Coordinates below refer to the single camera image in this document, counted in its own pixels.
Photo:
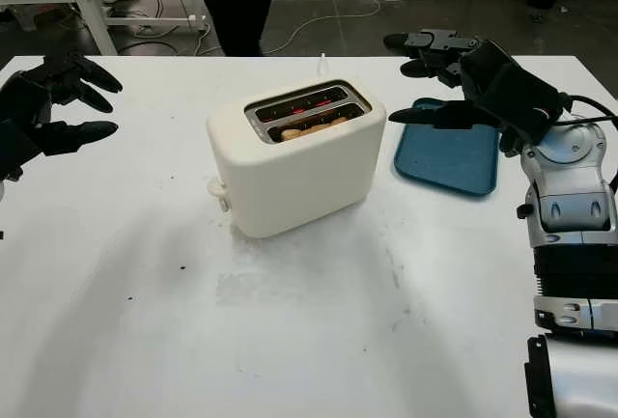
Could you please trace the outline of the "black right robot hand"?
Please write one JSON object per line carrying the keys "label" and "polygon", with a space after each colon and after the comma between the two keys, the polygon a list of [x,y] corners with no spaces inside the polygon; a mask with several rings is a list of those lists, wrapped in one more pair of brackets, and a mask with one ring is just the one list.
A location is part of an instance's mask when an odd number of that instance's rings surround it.
{"label": "black right robot hand", "polygon": [[389,34],[383,43],[409,58],[400,66],[402,75],[435,78],[463,90],[462,100],[443,101],[436,109],[401,109],[390,114],[389,121],[437,129],[491,126],[503,135],[500,150],[507,156],[521,153],[527,145],[537,146],[545,137],[547,115],[536,118],[530,102],[508,100],[514,92],[501,79],[507,70],[522,76],[523,68],[495,42],[459,37],[455,31],[426,30]]}

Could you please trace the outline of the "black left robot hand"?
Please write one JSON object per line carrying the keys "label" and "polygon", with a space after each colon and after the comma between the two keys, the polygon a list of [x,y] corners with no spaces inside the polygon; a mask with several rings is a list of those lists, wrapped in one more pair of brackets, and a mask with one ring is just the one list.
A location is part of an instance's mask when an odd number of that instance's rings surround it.
{"label": "black left robot hand", "polygon": [[109,137],[118,129],[112,122],[69,125],[51,120],[53,105],[75,100],[100,113],[111,113],[113,107],[100,89],[118,94],[123,85],[81,53],[44,56],[39,66],[14,73],[1,87],[1,143],[9,154],[32,157],[75,153]]}

